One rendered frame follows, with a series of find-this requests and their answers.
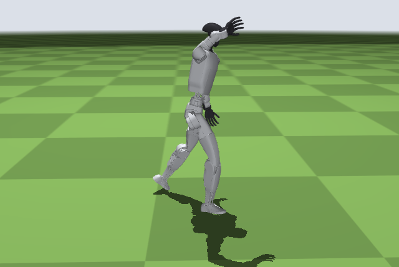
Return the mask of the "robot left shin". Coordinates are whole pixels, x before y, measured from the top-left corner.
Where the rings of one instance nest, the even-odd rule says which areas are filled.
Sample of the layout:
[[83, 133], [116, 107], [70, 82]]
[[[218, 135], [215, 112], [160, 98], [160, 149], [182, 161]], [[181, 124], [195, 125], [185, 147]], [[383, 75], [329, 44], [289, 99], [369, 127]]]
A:
[[[183, 145], [183, 143], [179, 144], [179, 145]], [[178, 145], [178, 146], [179, 146]], [[177, 146], [177, 147], [178, 147]], [[176, 148], [177, 148], [176, 147]], [[189, 153], [190, 154], [190, 153]], [[189, 156], [189, 155], [188, 155]], [[175, 170], [179, 169], [181, 167], [181, 165], [184, 163], [184, 161], [187, 159], [186, 158], [180, 158], [179, 156], [177, 156], [176, 154], [176, 150], [171, 154], [170, 160], [167, 163], [167, 168], [166, 170], [163, 172], [162, 175], [162, 180], [163, 181], [167, 181], [167, 179], [175, 172]]]

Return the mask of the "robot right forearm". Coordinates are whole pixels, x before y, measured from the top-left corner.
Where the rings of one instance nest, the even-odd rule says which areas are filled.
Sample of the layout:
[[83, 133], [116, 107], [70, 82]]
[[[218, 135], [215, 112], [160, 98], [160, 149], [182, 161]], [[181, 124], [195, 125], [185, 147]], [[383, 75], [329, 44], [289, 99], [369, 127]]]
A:
[[208, 36], [205, 40], [203, 40], [194, 50], [193, 52], [201, 46], [204, 50], [209, 51], [211, 47], [215, 44], [215, 42], [218, 42], [221, 39], [225, 39], [228, 37], [227, 30], [224, 30], [222, 32], [219, 31], [213, 31], [210, 36]]

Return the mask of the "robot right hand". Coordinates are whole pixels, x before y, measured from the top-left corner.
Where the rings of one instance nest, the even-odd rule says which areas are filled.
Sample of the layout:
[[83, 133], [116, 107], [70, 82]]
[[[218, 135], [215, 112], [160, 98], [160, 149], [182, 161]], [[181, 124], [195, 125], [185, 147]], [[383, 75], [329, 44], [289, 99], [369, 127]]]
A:
[[236, 31], [236, 30], [238, 30], [238, 29], [243, 29], [243, 28], [244, 28], [244, 27], [237, 27], [237, 28], [235, 28], [236, 26], [239, 26], [239, 25], [241, 25], [241, 24], [244, 24], [243, 22], [242, 22], [242, 23], [235, 24], [235, 23], [237, 23], [237, 22], [242, 21], [242, 19], [237, 20], [237, 21], [234, 21], [234, 20], [239, 19], [239, 18], [241, 18], [241, 17], [234, 17], [233, 19], [231, 19], [231, 20], [226, 24], [225, 27], [223, 27], [222, 29], [219, 30], [219, 32], [222, 32], [222, 31], [224, 31], [224, 30], [227, 30], [228, 36], [230, 36], [230, 35], [231, 35], [231, 36], [238, 36], [239, 33], [233, 33], [233, 32]]

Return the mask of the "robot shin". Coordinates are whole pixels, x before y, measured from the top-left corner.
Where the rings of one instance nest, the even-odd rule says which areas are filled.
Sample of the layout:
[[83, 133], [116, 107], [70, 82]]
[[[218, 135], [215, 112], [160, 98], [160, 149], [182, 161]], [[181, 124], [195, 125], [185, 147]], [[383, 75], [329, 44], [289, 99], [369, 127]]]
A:
[[[221, 166], [215, 172], [215, 166], [208, 160], [204, 163], [204, 187], [205, 187], [205, 205], [209, 206], [211, 200], [213, 203], [216, 190], [218, 188]], [[209, 205], [208, 205], [209, 204]]]
[[[179, 144], [179, 145], [183, 145], [183, 143]], [[178, 145], [178, 146], [179, 146]], [[178, 147], [177, 146], [177, 147]], [[176, 147], [176, 148], [177, 148]], [[190, 153], [189, 153], [190, 154]], [[189, 155], [188, 155], [189, 156]], [[181, 167], [181, 165], [184, 163], [184, 161], [187, 159], [186, 158], [180, 158], [179, 156], [177, 156], [176, 154], [176, 150], [171, 154], [170, 160], [167, 163], [167, 168], [166, 170], [163, 172], [162, 175], [162, 180], [163, 181], [167, 181], [167, 179], [175, 172], [175, 170], [179, 169]]]

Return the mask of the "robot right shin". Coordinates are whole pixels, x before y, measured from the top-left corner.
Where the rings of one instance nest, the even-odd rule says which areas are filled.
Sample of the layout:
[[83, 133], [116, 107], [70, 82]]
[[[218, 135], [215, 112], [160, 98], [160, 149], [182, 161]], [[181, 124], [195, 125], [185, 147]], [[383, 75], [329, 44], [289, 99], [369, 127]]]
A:
[[[208, 160], [204, 163], [204, 187], [205, 187], [205, 205], [209, 206], [211, 200], [213, 203], [216, 190], [218, 188], [221, 166], [215, 172], [215, 166]], [[209, 204], [209, 205], [208, 205]]]

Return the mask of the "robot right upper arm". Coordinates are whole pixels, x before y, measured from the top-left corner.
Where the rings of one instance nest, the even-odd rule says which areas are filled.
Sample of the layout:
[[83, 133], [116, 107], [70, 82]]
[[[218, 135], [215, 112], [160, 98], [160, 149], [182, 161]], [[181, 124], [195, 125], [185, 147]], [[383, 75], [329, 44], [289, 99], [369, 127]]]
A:
[[193, 53], [192, 53], [192, 57], [193, 59], [196, 61], [196, 63], [201, 63], [203, 62], [206, 58], [206, 52], [203, 50], [203, 48], [201, 46], [199, 46], [199, 48], [197, 48]]

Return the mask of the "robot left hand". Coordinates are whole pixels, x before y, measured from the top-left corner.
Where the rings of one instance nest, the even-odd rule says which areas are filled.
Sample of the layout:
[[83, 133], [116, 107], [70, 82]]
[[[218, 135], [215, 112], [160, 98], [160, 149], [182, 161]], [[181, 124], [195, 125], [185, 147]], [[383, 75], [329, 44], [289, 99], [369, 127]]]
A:
[[[213, 110], [211, 109], [211, 104], [210, 104], [210, 107], [208, 107], [208, 108], [205, 108], [205, 106], [204, 106], [204, 103], [202, 104], [202, 106], [203, 106], [203, 109], [205, 110], [205, 118], [206, 118], [206, 120], [207, 120], [207, 122], [210, 124], [209, 126], [216, 126], [216, 124], [214, 123], [214, 121], [217, 123], [217, 124], [219, 124], [219, 122], [217, 122], [216, 121], [216, 119], [215, 119], [215, 117], [214, 117], [214, 115], [215, 116], [217, 116], [217, 118], [219, 118], [219, 116], [215, 113], [215, 112], [213, 112]], [[211, 120], [210, 120], [211, 119]], [[214, 121], [213, 121], [213, 119], [214, 119]], [[214, 124], [212, 124], [212, 123]]]

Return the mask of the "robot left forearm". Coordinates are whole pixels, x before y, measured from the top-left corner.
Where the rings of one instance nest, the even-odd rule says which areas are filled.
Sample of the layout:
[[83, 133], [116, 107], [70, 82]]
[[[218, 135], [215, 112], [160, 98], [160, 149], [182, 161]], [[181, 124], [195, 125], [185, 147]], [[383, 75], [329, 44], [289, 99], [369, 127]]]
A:
[[204, 103], [205, 108], [210, 107], [210, 97], [209, 97], [209, 95], [203, 95], [203, 94], [201, 94], [201, 96], [202, 96], [203, 98], [205, 98], [205, 99], [203, 100], [203, 103]]

